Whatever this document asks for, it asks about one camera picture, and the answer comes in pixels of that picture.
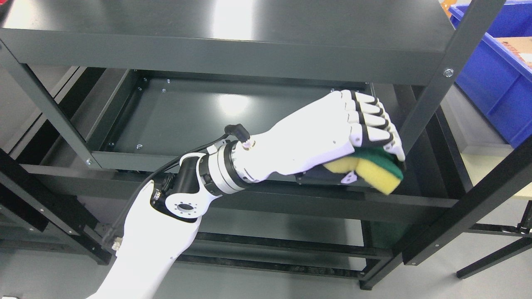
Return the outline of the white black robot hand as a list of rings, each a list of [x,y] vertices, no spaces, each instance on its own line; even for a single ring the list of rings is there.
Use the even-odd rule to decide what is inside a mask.
[[[236,144],[232,163],[243,180],[261,182],[272,173],[302,173],[361,148],[384,150],[397,162],[406,159],[382,101],[355,91],[333,91],[251,136],[250,148]]]

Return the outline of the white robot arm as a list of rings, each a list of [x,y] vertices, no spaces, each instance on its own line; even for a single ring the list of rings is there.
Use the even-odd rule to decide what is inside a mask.
[[[152,299],[181,253],[194,241],[202,216],[223,195],[249,184],[233,165],[237,141],[180,160],[178,180],[165,196],[152,179],[142,184],[125,217],[116,260],[92,299]]]

